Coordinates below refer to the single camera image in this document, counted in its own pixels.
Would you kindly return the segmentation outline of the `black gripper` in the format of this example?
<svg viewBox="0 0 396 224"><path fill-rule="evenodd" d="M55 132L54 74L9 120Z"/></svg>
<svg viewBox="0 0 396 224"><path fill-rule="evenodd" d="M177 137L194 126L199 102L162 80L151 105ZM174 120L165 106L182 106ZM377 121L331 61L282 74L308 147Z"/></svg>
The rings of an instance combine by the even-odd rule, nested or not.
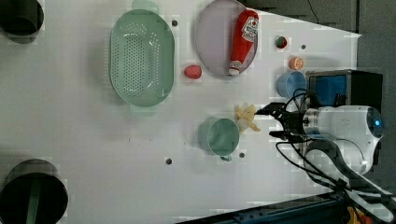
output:
<svg viewBox="0 0 396 224"><path fill-rule="evenodd" d="M271 131L269 134L274 138L288 140L292 143L301 143L306 134L303 128L304 115L298 111L289 112L283 103L271 103L256 112L258 116L272 116L277 120L283 130Z"/></svg>

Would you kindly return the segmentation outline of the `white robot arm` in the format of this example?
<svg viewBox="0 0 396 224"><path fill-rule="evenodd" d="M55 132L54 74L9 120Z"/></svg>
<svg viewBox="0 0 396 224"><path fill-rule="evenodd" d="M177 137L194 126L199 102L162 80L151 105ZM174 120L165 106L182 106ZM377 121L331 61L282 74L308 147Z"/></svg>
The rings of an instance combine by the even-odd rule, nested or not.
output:
<svg viewBox="0 0 396 224"><path fill-rule="evenodd" d="M280 122L282 129L270 134L283 144L307 143L298 154L314 182L352 201L374 219L395 224L395 195L365 177L384 132L375 108L341 105L289 112L285 103L271 103L257 113Z"/></svg>

